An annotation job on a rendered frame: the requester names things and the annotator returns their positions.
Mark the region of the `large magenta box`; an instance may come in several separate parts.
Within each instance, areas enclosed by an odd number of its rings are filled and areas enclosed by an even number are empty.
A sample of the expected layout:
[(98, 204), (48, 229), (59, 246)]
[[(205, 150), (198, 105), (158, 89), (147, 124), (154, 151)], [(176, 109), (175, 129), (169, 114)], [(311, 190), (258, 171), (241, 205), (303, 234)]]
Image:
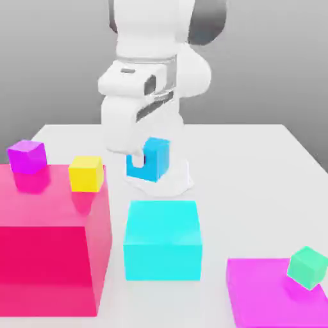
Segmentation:
[(286, 275), (289, 259), (230, 258), (226, 284), (236, 328), (328, 328), (328, 298)]

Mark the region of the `small yellow cube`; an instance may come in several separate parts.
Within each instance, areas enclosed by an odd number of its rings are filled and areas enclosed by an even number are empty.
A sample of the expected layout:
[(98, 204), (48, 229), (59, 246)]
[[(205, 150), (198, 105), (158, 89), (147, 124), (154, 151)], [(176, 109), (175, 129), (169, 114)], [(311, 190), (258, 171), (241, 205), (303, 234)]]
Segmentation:
[(72, 192), (99, 192), (104, 181), (102, 158), (76, 156), (69, 165), (69, 179)]

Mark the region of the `small green cube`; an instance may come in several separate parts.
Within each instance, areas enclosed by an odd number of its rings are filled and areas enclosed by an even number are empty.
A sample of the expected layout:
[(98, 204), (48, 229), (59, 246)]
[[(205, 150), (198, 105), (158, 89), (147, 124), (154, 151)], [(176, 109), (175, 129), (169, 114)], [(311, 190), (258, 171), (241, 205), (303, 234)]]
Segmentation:
[(326, 275), (328, 258), (305, 246), (290, 258), (287, 276), (307, 290), (312, 290)]

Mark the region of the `large cyan box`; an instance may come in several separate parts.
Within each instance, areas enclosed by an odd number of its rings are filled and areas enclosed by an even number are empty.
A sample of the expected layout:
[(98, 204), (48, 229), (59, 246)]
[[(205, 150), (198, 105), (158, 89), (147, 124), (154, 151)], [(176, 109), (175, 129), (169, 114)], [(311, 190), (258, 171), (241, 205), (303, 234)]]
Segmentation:
[(128, 281), (198, 281), (202, 235), (195, 201), (131, 201), (123, 243)]

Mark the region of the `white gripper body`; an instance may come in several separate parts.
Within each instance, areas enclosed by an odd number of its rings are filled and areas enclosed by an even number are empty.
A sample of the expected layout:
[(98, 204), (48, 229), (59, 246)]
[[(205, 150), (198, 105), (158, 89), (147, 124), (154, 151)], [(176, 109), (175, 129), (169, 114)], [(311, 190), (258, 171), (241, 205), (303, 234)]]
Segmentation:
[(101, 105), (105, 146), (121, 154), (141, 154), (150, 137), (171, 140), (179, 119), (179, 100), (173, 91), (159, 97), (108, 95)]

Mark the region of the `small blue cube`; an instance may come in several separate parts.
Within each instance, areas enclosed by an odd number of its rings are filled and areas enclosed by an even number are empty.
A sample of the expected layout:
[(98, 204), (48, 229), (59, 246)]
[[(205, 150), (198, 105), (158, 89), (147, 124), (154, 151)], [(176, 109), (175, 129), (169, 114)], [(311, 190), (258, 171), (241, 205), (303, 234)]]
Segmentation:
[(170, 141), (160, 138), (149, 138), (143, 147), (143, 167), (135, 167), (132, 156), (126, 156), (126, 174), (130, 177), (157, 182), (169, 168)]

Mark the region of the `large pink box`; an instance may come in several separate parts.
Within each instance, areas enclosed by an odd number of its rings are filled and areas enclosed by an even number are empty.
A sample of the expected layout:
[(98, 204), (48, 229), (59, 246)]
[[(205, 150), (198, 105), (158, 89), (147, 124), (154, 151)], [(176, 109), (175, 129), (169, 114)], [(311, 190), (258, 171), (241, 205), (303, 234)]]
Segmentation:
[(76, 193), (66, 165), (0, 164), (0, 317), (96, 316), (111, 245), (106, 185)]

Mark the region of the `small purple cube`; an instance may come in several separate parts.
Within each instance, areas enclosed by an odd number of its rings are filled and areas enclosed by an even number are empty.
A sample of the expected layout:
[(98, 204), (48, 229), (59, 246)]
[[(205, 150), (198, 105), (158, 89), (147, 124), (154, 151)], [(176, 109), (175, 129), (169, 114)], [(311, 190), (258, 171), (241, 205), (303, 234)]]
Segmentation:
[(42, 142), (21, 140), (7, 148), (7, 155), (14, 173), (34, 174), (47, 166)]

